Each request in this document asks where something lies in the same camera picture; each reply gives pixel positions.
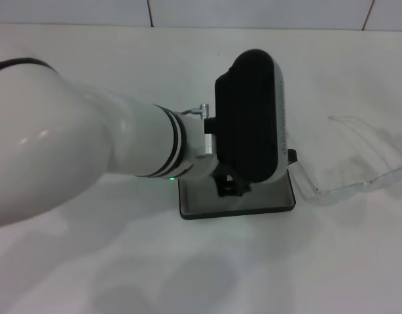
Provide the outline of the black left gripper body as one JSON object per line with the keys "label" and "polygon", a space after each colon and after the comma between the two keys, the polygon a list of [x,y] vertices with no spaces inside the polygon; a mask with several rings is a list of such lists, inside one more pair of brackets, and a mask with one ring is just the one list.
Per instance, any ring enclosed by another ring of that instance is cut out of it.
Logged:
{"label": "black left gripper body", "polygon": [[215,168],[215,185],[219,197],[238,196],[251,192],[252,182],[228,165],[218,165]]}

